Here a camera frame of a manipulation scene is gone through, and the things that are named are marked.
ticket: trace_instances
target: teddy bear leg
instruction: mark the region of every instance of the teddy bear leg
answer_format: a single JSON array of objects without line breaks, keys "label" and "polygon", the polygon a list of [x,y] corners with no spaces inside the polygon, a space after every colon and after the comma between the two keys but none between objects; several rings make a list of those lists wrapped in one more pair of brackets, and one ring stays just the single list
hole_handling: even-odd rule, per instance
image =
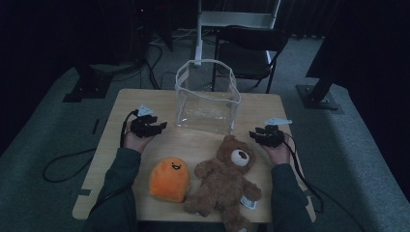
[{"label": "teddy bear leg", "polygon": [[199,213],[207,217],[214,210],[217,198],[208,187],[201,187],[193,196],[189,196],[184,202],[184,210],[191,214]]},{"label": "teddy bear leg", "polygon": [[250,231],[250,221],[241,215],[239,205],[226,206],[222,210],[223,225],[227,232]]}]

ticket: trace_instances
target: teddy bear nose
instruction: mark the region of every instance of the teddy bear nose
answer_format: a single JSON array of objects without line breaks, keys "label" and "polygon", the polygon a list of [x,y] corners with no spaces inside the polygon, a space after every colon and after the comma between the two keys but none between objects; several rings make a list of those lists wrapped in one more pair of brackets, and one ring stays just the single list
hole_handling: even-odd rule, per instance
[{"label": "teddy bear nose", "polygon": [[239,156],[241,156],[241,158],[244,159],[244,160],[246,160],[248,158],[247,154],[245,154],[244,152],[239,152]]}]

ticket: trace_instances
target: person's left hand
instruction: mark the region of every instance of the person's left hand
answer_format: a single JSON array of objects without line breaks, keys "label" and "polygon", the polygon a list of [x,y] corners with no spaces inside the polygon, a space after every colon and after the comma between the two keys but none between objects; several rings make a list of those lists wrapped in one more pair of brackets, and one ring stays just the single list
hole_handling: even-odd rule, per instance
[{"label": "person's left hand", "polygon": [[127,123],[126,133],[124,135],[124,147],[136,150],[139,154],[145,150],[148,143],[154,139],[155,136],[150,137],[138,137],[133,132],[131,132],[131,122]]}]

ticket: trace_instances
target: clear plastic bag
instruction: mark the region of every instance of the clear plastic bag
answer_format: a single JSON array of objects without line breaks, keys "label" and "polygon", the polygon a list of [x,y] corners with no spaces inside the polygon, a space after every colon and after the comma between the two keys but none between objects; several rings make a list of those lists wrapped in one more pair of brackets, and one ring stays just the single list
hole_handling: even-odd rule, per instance
[{"label": "clear plastic bag", "polygon": [[[201,66],[195,66],[196,62],[201,62]],[[215,63],[229,74],[224,81],[219,80],[218,92],[210,92]],[[177,127],[218,134],[233,132],[241,95],[232,69],[217,60],[190,60],[177,71],[175,81]]]}]

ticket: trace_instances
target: orange plush toy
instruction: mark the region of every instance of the orange plush toy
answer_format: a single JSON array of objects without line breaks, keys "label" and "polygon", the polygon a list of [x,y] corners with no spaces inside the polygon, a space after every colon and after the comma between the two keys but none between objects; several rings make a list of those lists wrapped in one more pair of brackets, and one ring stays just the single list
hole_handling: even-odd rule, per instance
[{"label": "orange plush toy", "polygon": [[261,189],[243,176],[255,160],[256,155],[247,143],[227,135],[217,157],[195,167],[195,176],[202,182],[198,192],[184,202],[185,211],[206,217],[216,208],[222,211],[226,231],[249,231],[250,221],[241,215],[240,204],[243,195],[251,201],[262,197]]},{"label": "orange plush toy", "polygon": [[183,202],[190,188],[190,170],[179,158],[159,162],[150,175],[150,193],[160,199]]}]

